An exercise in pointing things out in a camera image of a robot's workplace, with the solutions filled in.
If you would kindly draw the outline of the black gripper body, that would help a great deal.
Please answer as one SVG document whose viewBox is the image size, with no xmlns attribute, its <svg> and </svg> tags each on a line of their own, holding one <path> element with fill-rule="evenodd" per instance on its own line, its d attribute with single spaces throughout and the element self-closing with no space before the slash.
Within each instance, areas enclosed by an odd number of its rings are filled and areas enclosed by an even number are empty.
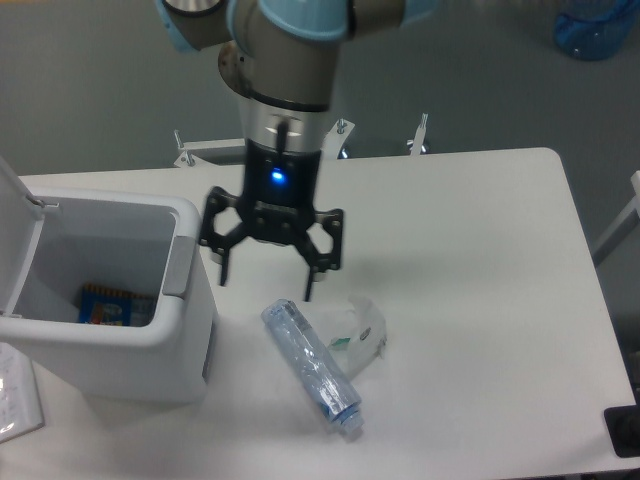
<svg viewBox="0 0 640 480">
<path fill-rule="evenodd" d="M 239 216 L 249 236 L 281 245 L 309 239 L 320 158 L 247 143 Z"/>
</svg>

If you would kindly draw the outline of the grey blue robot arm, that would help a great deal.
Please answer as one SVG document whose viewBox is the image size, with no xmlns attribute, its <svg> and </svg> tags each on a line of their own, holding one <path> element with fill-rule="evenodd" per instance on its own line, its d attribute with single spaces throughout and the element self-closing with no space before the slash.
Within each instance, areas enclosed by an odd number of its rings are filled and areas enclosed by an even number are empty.
<svg viewBox="0 0 640 480">
<path fill-rule="evenodd" d="M 339 52 L 355 38 L 426 18 L 433 1 L 160 1 L 175 48 L 218 47 L 248 102 L 239 195 L 213 187 L 199 242 L 229 269 L 245 239 L 296 249 L 315 281 L 342 265 L 344 213 L 314 206 Z"/>
</svg>

